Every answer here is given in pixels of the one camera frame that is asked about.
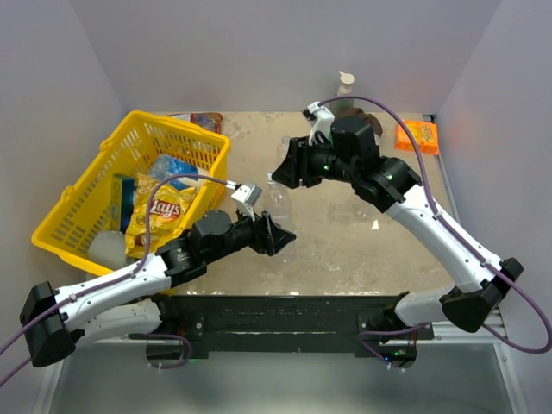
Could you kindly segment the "clear plastic bottle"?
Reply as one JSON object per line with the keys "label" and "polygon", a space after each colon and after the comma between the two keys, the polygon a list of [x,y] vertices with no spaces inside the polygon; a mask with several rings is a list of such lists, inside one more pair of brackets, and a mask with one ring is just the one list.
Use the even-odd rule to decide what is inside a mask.
{"label": "clear plastic bottle", "polygon": [[278,166],[285,160],[285,157],[287,156],[290,139],[291,137],[289,135],[283,136],[277,146],[276,163]]}
{"label": "clear plastic bottle", "polygon": [[[273,220],[283,229],[295,232],[295,226],[292,220],[292,201],[288,190],[273,180],[272,174],[267,174],[267,194],[265,196],[265,210],[268,211]],[[283,248],[279,257],[280,260],[290,265],[296,259],[295,243],[291,242]]]}

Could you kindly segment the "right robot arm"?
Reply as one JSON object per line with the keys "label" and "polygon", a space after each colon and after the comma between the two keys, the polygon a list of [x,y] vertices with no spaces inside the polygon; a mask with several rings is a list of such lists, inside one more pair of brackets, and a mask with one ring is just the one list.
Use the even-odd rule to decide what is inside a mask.
{"label": "right robot arm", "polygon": [[510,287],[492,270],[511,281],[522,273],[514,258],[500,259],[481,246],[458,223],[444,224],[449,214],[431,207],[422,180],[404,161],[380,154],[372,126],[358,116],[334,121],[329,141],[315,133],[292,138],[272,179],[290,189],[310,188],[324,179],[345,182],[363,201],[409,230],[442,264],[455,282],[424,293],[400,297],[380,324],[396,339],[405,338],[416,325],[450,321],[474,333],[498,307]]}

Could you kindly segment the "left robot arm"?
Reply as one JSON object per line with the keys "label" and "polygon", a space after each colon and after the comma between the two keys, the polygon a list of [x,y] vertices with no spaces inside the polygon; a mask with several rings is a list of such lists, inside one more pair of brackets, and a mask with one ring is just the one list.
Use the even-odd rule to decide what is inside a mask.
{"label": "left robot arm", "polygon": [[277,224],[269,213],[235,221],[220,210],[207,212],[182,235],[145,259],[78,285],[54,289],[47,281],[33,286],[19,319],[34,367],[64,360],[78,344],[131,333],[173,336],[179,318],[147,301],[132,305],[197,279],[209,264],[244,248],[274,256],[294,242],[295,234]]}

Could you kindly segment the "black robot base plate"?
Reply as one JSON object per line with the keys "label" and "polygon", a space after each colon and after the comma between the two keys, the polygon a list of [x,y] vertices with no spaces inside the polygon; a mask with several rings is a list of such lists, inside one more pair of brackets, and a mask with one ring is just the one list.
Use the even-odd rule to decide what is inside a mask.
{"label": "black robot base plate", "polygon": [[215,352],[353,354],[380,353],[408,367],[417,345],[431,340],[426,324],[414,333],[392,315],[397,296],[165,296],[156,295],[161,324],[151,334],[147,357],[175,360],[182,345],[191,356],[206,359]]}

